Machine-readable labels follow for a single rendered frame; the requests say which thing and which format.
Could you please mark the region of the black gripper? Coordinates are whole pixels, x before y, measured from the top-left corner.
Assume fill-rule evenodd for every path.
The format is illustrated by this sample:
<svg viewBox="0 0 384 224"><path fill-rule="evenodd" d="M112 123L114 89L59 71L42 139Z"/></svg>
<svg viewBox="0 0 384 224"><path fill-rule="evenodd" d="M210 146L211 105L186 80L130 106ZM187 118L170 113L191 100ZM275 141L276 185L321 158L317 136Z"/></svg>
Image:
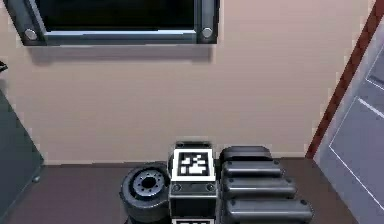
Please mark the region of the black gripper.
<svg viewBox="0 0 384 224"><path fill-rule="evenodd" d="M162 162L135 167L124 177L119 196L128 216L125 224L167 224L170 177Z"/></svg>

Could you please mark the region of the dark grey cabinet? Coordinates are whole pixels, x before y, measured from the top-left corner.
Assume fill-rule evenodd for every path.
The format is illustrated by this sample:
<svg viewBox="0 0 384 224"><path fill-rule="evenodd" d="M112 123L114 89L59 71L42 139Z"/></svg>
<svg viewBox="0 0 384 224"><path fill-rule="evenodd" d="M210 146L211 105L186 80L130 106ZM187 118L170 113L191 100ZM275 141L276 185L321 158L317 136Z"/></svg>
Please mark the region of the dark grey cabinet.
<svg viewBox="0 0 384 224"><path fill-rule="evenodd" d="M39 173L43 157L0 90L0 220Z"/></svg>

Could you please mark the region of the grey panelled room door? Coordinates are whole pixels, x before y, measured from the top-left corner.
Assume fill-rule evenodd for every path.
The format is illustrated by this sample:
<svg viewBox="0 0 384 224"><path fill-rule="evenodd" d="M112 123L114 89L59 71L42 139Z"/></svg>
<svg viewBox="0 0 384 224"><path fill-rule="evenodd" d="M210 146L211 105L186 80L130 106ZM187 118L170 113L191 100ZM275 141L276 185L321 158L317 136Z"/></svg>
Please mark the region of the grey panelled room door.
<svg viewBox="0 0 384 224"><path fill-rule="evenodd" d="M384 17L314 160L358 224L384 224Z"/></svg>

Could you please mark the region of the black wall television set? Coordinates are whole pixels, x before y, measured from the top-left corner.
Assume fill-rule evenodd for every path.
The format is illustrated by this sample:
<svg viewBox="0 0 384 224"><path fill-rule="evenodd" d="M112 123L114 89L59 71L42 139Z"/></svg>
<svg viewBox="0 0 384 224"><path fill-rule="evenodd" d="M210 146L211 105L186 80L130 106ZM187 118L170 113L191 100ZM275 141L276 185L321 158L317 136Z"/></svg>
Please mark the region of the black wall television set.
<svg viewBox="0 0 384 224"><path fill-rule="evenodd" d="M25 46L215 44L220 0L2 0Z"/></svg>

